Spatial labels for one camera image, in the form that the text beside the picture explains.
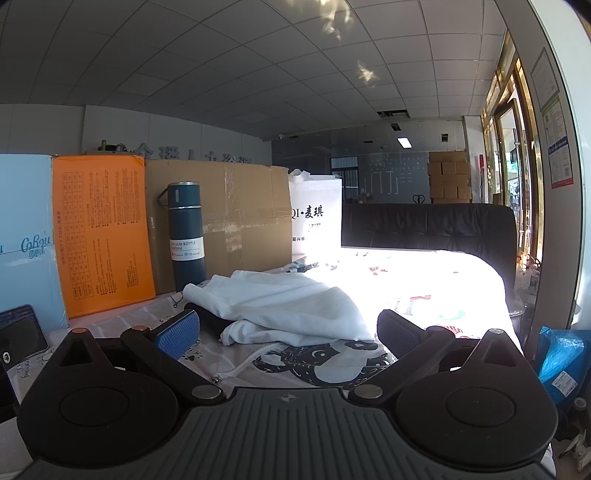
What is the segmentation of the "light blue foam board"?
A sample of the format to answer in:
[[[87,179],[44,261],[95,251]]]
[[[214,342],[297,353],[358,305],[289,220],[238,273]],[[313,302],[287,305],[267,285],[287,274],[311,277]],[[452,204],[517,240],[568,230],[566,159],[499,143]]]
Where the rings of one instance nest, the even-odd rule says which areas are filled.
[[[52,157],[3,154],[0,176],[1,309],[29,305],[43,331],[68,317],[53,239]]]

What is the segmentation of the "stacked cardboard boxes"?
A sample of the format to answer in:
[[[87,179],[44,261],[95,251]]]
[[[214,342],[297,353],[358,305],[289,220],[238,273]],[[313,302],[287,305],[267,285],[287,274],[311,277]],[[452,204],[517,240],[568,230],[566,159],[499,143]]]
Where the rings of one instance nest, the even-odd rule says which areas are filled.
[[[465,151],[430,152],[428,173],[434,204],[472,202],[471,165]]]

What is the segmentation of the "brown cardboard sheet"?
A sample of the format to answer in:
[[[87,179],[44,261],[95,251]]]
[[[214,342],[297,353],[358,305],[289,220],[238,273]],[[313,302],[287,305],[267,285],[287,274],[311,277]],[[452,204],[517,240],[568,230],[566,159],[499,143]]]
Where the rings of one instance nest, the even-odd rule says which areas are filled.
[[[206,274],[266,271],[291,262],[287,168],[197,160],[149,160],[145,192],[155,290],[174,290],[167,210],[156,200],[175,182],[200,186]]]

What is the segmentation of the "blue plastic bag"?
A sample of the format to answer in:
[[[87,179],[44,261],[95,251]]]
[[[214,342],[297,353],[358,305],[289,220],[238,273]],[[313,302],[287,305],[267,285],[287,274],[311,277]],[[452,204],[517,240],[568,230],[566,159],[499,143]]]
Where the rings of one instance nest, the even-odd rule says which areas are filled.
[[[590,372],[590,331],[543,326],[536,360],[538,378],[556,407],[567,412],[582,392]]]

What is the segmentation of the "black sofa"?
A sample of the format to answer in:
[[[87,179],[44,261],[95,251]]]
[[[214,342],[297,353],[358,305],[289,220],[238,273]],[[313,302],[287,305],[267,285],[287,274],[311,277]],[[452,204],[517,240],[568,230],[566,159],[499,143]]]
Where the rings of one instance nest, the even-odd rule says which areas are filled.
[[[507,292],[516,278],[517,228],[513,211],[491,204],[345,204],[342,245],[446,250],[484,260]]]

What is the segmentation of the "white printed shopping bag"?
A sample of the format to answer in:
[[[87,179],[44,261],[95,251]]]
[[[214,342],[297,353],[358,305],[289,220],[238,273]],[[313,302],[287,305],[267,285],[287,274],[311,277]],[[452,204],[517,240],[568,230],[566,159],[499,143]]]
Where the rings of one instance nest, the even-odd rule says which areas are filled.
[[[295,169],[287,176],[291,254],[325,258],[342,245],[342,179]]]

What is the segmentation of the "dark blue vacuum bottle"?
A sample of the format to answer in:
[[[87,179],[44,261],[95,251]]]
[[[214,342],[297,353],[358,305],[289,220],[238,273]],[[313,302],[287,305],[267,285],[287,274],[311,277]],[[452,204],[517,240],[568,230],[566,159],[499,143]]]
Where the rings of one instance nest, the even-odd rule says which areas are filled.
[[[174,284],[181,292],[187,284],[206,279],[200,186],[191,181],[170,183],[156,202],[167,209]]]

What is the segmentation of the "cartoon printed bed sheet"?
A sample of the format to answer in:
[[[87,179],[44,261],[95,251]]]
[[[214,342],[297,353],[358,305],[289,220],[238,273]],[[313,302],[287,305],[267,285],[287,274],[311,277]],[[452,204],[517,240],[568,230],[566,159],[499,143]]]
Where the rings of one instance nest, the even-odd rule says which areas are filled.
[[[385,310],[459,338],[514,329],[504,282],[482,259],[360,249],[344,249],[304,272],[290,265],[216,275],[85,327],[97,338],[116,337],[133,326],[157,327],[189,303],[199,307],[200,331],[181,363],[225,393],[238,387],[352,389],[397,358],[377,335]]]

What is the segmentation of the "orange printed board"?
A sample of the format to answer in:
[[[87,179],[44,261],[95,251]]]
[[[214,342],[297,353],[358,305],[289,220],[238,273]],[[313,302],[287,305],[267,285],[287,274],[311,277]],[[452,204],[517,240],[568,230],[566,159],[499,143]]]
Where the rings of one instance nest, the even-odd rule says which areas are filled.
[[[70,319],[155,297],[143,158],[55,157],[52,208],[60,286]]]

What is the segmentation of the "black garment under white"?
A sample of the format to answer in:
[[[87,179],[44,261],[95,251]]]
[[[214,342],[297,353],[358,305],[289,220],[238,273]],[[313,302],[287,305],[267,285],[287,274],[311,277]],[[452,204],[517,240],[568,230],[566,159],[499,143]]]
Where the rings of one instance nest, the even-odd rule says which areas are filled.
[[[228,328],[228,326],[232,325],[231,320],[222,319],[214,315],[214,313],[211,313],[211,311],[208,311],[194,303],[186,303],[183,309],[193,310],[199,318],[200,327],[207,330],[216,338],[221,337],[222,332]]]

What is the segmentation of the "black smartphone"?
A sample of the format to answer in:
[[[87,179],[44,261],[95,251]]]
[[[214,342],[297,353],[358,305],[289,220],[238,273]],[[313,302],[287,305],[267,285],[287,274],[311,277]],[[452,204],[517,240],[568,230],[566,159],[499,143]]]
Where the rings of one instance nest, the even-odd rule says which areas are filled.
[[[48,348],[31,305],[0,314],[0,342],[1,365],[5,370]]]

